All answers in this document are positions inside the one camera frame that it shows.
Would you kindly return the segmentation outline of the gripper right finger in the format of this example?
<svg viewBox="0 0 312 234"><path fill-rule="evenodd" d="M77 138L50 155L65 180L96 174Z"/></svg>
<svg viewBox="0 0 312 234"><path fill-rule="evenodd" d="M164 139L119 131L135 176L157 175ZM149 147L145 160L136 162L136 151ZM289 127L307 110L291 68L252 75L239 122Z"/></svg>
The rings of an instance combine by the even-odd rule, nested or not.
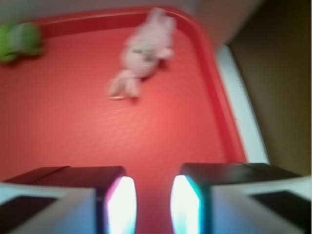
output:
<svg viewBox="0 0 312 234"><path fill-rule="evenodd" d="M312 178L265 163L184 163L170 212L176 234L309 234Z"/></svg>

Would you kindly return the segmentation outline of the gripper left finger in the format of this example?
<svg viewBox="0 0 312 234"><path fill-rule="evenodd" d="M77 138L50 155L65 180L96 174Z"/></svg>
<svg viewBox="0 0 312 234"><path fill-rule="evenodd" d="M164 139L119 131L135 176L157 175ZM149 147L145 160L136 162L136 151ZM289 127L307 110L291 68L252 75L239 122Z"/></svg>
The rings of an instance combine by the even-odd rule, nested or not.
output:
<svg viewBox="0 0 312 234"><path fill-rule="evenodd" d="M0 184L3 234L133 234L136 219L122 166L41 167Z"/></svg>

